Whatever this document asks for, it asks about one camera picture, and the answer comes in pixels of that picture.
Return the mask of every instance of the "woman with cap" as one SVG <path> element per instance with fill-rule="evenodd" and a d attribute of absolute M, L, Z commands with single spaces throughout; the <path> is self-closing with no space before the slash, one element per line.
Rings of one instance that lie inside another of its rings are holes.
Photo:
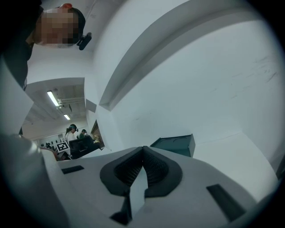
<path fill-rule="evenodd" d="M 74 132 L 78 131 L 77 127 L 75 124 L 71 124 L 67 129 L 66 129 L 66 134 L 64 136 L 65 141 L 68 143 L 72 140 L 76 140 L 76 137 L 74 136 Z"/>

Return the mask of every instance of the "dark shirt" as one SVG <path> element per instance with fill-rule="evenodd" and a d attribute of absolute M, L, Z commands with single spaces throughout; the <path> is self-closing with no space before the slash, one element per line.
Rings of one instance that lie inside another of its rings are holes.
<path fill-rule="evenodd" d="M 17 6 L 18 11 L 13 12 L 13 19 L 11 23 L 8 23 L 10 26 L 10 29 L 7 29 L 9 36 L 4 40 L 6 46 L 1 46 L 1 51 L 4 52 L 4 60 L 11 74 L 24 89 L 28 74 L 27 61 L 30 59 L 33 50 L 33 44 L 29 45 L 26 39 L 35 29 L 43 8 L 40 6 L 40 0 L 32 1 L 32 3 L 29 1 L 20 2 L 24 2 L 25 7 Z"/>

